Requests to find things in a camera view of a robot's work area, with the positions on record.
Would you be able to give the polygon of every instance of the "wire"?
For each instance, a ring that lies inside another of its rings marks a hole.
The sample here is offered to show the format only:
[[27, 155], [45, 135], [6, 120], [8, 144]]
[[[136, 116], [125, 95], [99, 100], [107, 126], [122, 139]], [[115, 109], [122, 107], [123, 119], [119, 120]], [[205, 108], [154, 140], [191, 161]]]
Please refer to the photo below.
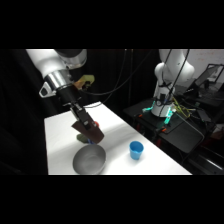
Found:
[[138, 69], [142, 66], [142, 64], [146, 61], [146, 59], [152, 54], [153, 50], [151, 50], [147, 55], [146, 57], [142, 60], [142, 62], [139, 64], [139, 66], [135, 69], [135, 71], [129, 76], [129, 78], [123, 83], [121, 84], [119, 87], [117, 87], [116, 89], [110, 91], [110, 92], [106, 92], [106, 93], [89, 93], [89, 92], [84, 92], [85, 94], [88, 94], [88, 95], [93, 95], [93, 96], [104, 96], [104, 95], [108, 95], [110, 93], [113, 93], [115, 91], [117, 91], [118, 89], [122, 88], [131, 78], [133, 75], [135, 75], [135, 73], [138, 71]]
[[182, 70], [183, 70], [183, 68], [184, 68], [184, 66], [185, 66], [185, 64], [186, 64], [187, 59], [188, 59], [189, 53], [190, 53], [190, 49], [187, 50], [187, 55], [186, 55], [186, 57], [185, 57], [184, 63], [183, 63], [183, 65], [182, 65], [182, 67], [181, 67], [181, 69], [180, 69], [180, 72], [179, 72], [179, 74], [178, 74], [178, 76], [177, 76], [177, 78], [176, 78], [176, 80], [175, 80], [175, 82], [174, 82], [174, 84], [173, 84], [173, 87], [176, 85], [176, 83], [177, 83], [177, 81], [178, 81], [178, 79], [179, 79], [179, 77], [180, 77], [180, 75], [181, 75], [181, 72], [182, 72]]
[[182, 99], [187, 105], [189, 105], [189, 106], [191, 106], [191, 107], [194, 107], [194, 108], [197, 108], [197, 109], [199, 109], [199, 110], [203, 110], [202, 108], [200, 108], [200, 107], [197, 107], [197, 106], [195, 106], [195, 105], [192, 105], [192, 104], [190, 104], [190, 103], [188, 103], [185, 99]]
[[[166, 66], [166, 64], [167, 64], [167, 62], [168, 62], [168, 60], [169, 60], [169, 57], [170, 57], [170, 54], [171, 54], [172, 50], [173, 50], [173, 49], [170, 49], [170, 52], [169, 52], [169, 54], [168, 54], [168, 56], [167, 56], [167, 58], [166, 58], [165, 65], [164, 65], [164, 67], [163, 67], [163, 72], [164, 72], [164, 68], [165, 68], [165, 66]], [[163, 77], [163, 72], [162, 72], [163, 84], [166, 84], [166, 82], [165, 82], [165, 80], [164, 80], [164, 77]]]
[[[123, 73], [123, 70], [124, 70], [124, 64], [125, 64], [125, 61], [126, 61], [126, 55], [127, 55], [127, 49], [125, 49], [125, 52], [124, 52], [124, 60], [123, 60], [123, 63], [122, 63], [122, 67], [121, 67], [121, 72], [120, 72], [120, 75], [119, 75], [119, 78], [117, 80], [117, 84], [116, 86], [114, 87], [114, 89], [117, 88], [120, 80], [121, 80], [121, 76], [122, 76], [122, 73]], [[93, 107], [84, 107], [84, 108], [95, 108], [95, 107], [99, 107], [101, 106], [102, 104], [105, 104], [109, 99], [110, 97], [113, 95], [113, 92], [107, 97], [107, 99], [103, 102], [103, 103], [100, 103], [99, 105], [96, 105], [96, 106], [93, 106]]]
[[[173, 49], [171, 49], [170, 52], [169, 52], [169, 55], [168, 55], [168, 57], [167, 57], [167, 61], [168, 61], [168, 59], [169, 59], [169, 56], [170, 56], [172, 50], [173, 50]], [[169, 99], [169, 97], [173, 94], [173, 88], [175, 87], [175, 85], [176, 85], [176, 83], [177, 83], [177, 81], [178, 81], [178, 79], [179, 79], [179, 77], [180, 77], [180, 74], [181, 74], [181, 72], [182, 72], [182, 70], [183, 70], [183, 68], [184, 68], [184, 66], [185, 66], [185, 64], [186, 64], [186, 61], [187, 61], [188, 56], [189, 56], [189, 53], [190, 53], [190, 49], [188, 49], [188, 51], [187, 51], [187, 54], [186, 54], [184, 63], [183, 63], [183, 65], [182, 65], [182, 67], [181, 67], [181, 69], [180, 69], [180, 72], [179, 72], [179, 74], [178, 74], [178, 76], [177, 76], [177, 78], [176, 78], [176, 80], [175, 80], [175, 82], [174, 82], [174, 84], [173, 84], [173, 87], [172, 87], [171, 89], [169, 89], [169, 87], [167, 87], [167, 88], [170, 90], [170, 92], [169, 92], [168, 97], [166, 98], [166, 100]], [[163, 112], [165, 106], [166, 106], [166, 104], [163, 105], [163, 107], [162, 107], [162, 109], [161, 109], [161, 111], [160, 111], [160, 113], [159, 113], [159, 117], [158, 117], [158, 118], [160, 118], [160, 116], [161, 116], [161, 114], [162, 114], [162, 112]]]
[[217, 101], [224, 101], [224, 99], [219, 99], [219, 98], [210, 98], [207, 96], [202, 96], [203, 98], [209, 99], [209, 100], [217, 100]]
[[175, 97], [173, 97], [173, 100], [174, 100], [174, 105], [175, 105], [175, 108], [177, 110], [178, 113], [182, 113], [186, 118], [189, 118], [191, 116], [190, 114], [190, 109], [187, 109], [186, 107], [184, 106], [181, 106], [178, 101], [175, 99]]
[[[194, 149], [195, 148], [197, 148], [203, 141], [204, 141], [204, 139], [205, 139], [205, 136], [197, 129], [197, 128], [195, 128], [194, 126], [192, 126], [190, 123], [188, 123], [184, 118], [182, 118], [178, 113], [176, 113], [176, 115], [180, 118], [180, 119], [182, 119], [185, 123], [187, 123], [190, 127], [192, 127], [196, 132], [198, 132], [201, 136], [202, 136], [202, 139], [201, 139], [201, 141], [194, 147]], [[187, 155], [186, 157], [185, 157], [185, 159], [182, 161], [182, 165], [184, 164], [184, 162], [185, 162], [185, 160], [190, 156], [190, 154], [191, 153], [189, 153], [189, 155]]]

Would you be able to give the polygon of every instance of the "black curtain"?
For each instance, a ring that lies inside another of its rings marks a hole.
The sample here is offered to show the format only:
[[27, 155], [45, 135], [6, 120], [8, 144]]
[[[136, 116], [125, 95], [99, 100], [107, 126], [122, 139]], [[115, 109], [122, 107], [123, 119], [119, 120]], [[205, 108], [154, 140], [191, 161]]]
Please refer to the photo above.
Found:
[[[129, 49], [124, 66], [123, 83], [135, 70], [149, 49]], [[90, 92], [103, 93], [113, 90], [121, 70], [124, 50], [88, 49], [88, 61], [84, 67], [72, 71], [93, 74], [95, 83]], [[160, 62], [158, 50], [154, 50], [130, 82], [116, 91], [106, 106], [121, 118], [123, 109], [153, 96], [156, 78], [154, 69]], [[56, 97], [41, 99], [43, 85], [40, 72], [34, 67], [24, 49], [0, 50], [0, 174], [1, 164], [25, 174], [47, 174], [47, 156], [44, 119], [69, 108], [62, 107]], [[83, 95], [83, 104], [103, 102], [107, 96]]]

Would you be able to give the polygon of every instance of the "robotic arm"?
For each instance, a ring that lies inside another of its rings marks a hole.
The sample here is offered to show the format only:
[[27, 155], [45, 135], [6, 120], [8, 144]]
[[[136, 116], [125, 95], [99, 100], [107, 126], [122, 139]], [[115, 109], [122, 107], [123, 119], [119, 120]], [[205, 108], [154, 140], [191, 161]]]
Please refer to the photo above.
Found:
[[69, 69], [80, 68], [86, 63], [87, 50], [27, 49], [27, 53], [45, 81], [40, 96], [46, 98], [56, 95], [61, 99], [63, 106], [70, 105], [78, 120], [73, 127], [95, 143], [100, 142], [104, 135], [79, 103], [81, 95], [74, 83], [81, 77], [75, 77], [74, 80], [69, 73]]
[[[183, 50], [173, 49], [169, 60], [165, 64], [169, 52], [170, 49], [159, 50], [162, 63], [160, 63], [155, 69], [155, 75], [158, 79], [158, 83], [155, 92], [156, 101], [155, 105], [153, 106], [152, 113], [157, 117], [167, 117], [167, 113], [169, 112], [169, 109], [172, 105], [172, 96], [170, 96], [171, 99], [167, 99], [167, 96], [170, 92], [170, 89], [173, 88], [173, 82], [176, 80], [185, 61]], [[194, 67], [186, 61], [181, 75], [178, 78], [178, 83], [186, 82], [187, 80], [191, 79], [194, 75], [194, 71]]]

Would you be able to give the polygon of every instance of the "gray bowl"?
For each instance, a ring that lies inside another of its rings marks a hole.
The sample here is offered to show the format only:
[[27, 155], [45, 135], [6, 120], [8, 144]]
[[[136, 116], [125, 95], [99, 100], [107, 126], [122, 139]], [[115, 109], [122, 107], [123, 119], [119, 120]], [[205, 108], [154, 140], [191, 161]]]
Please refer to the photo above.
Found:
[[106, 152], [99, 145], [88, 145], [78, 151], [73, 168], [79, 175], [98, 175], [106, 164]]

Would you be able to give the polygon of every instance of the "blue cup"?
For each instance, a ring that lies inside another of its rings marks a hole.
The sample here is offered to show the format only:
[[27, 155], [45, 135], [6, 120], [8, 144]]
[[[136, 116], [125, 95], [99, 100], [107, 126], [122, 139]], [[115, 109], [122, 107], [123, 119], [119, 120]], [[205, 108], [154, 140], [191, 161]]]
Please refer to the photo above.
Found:
[[134, 160], [139, 160], [143, 150], [144, 146], [140, 142], [132, 142], [130, 144], [131, 158]]

